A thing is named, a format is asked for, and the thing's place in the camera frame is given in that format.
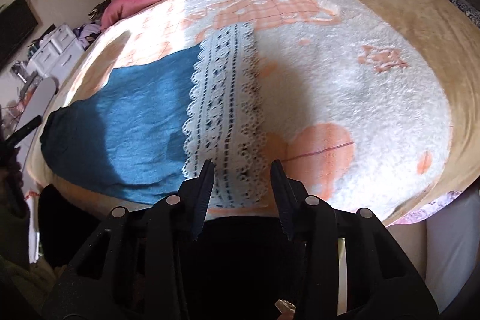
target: tan blanket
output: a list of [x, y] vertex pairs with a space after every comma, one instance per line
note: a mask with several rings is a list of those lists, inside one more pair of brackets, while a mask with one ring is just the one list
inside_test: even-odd
[[[477, 163], [475, 156], [480, 138], [479, 131], [473, 125], [479, 112], [479, 100], [474, 82], [480, 77], [480, 31], [447, 0], [359, 1], [390, 24], [426, 60], [448, 99], [453, 124], [450, 155], [438, 182], [435, 186], [432, 182], [424, 192], [399, 205], [384, 220], [389, 224], [448, 191], [463, 191], [480, 174], [480, 164]], [[136, 17], [138, 16], [132, 19], [133, 26], [136, 22], [142, 23], [139, 19], [135, 19]], [[143, 40], [152, 40], [159, 32], [151, 32], [151, 35], [143, 34], [142, 37], [136, 37], [137, 50], [132, 53], [129, 52], [131, 46], [126, 45], [130, 32], [125, 31], [106, 47], [95, 46], [90, 56], [85, 58], [84, 64], [81, 64], [66, 81], [50, 110], [56, 110], [74, 100], [91, 96], [105, 83], [109, 70], [113, 66], [148, 63], [181, 49], [175, 48], [172, 44], [178, 42], [178, 37], [175, 35], [178, 35], [179, 31], [168, 26], [164, 27], [163, 33], [171, 35], [176, 40], [164, 40], [156, 47], [146, 47], [142, 46]], [[119, 204], [129, 209], [142, 207], [89, 192], [58, 178], [46, 167], [39, 147], [39, 142], [36, 140], [27, 165], [29, 173], [40, 185], [53, 183], [71, 202], [97, 215], [105, 215]]]

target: bed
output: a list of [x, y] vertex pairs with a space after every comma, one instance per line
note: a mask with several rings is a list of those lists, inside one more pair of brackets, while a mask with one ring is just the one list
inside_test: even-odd
[[[368, 207], [386, 225], [480, 175], [480, 31], [447, 0], [164, 0], [109, 28], [48, 112], [92, 97], [114, 68], [150, 64], [232, 24], [250, 28], [256, 45], [260, 169], [248, 197], [219, 195], [209, 218], [275, 215], [273, 159], [333, 207]], [[54, 174], [39, 136], [27, 169], [97, 216], [151, 204]]]

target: beige bed sheet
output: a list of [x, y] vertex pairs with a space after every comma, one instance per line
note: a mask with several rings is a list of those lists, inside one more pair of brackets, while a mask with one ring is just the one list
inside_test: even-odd
[[[437, 184], [417, 197], [400, 205], [384, 223], [391, 224], [409, 211], [431, 202], [452, 190], [465, 190], [480, 175], [480, 128], [476, 127], [480, 113], [480, 29], [447, 0], [359, 0], [402, 34], [424, 57], [435, 72], [449, 100], [452, 115], [452, 146], [445, 169]], [[94, 61], [94, 67], [111, 68], [121, 41], [108, 46]], [[75, 78], [81, 67], [62, 87], [50, 113], [69, 102], [67, 95], [73, 90]], [[86, 98], [91, 88], [88, 77], [75, 92], [73, 100]], [[130, 210], [145, 205], [118, 200], [76, 187], [54, 175], [45, 164], [40, 152], [38, 136], [34, 141], [27, 169], [40, 186], [53, 183], [72, 203], [95, 215], [106, 215], [114, 206], [123, 205]]]

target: white lace trim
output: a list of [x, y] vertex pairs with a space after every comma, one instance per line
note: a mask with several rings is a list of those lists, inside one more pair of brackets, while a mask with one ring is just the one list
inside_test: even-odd
[[266, 143], [261, 98], [256, 80], [258, 57], [253, 28], [234, 24], [214, 31], [201, 43], [199, 61], [191, 77], [187, 136], [186, 178], [200, 174], [205, 159], [215, 165], [210, 206], [259, 205], [267, 191], [260, 154]]

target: cabinet handle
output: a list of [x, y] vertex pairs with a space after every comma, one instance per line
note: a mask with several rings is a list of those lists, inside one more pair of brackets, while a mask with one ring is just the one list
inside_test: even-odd
[[72, 56], [72, 55], [68, 56], [67, 60], [65, 60], [61, 65], [65, 65], [66, 63], [68, 63], [68, 62], [70, 61], [70, 59], [71, 59], [71, 56]]

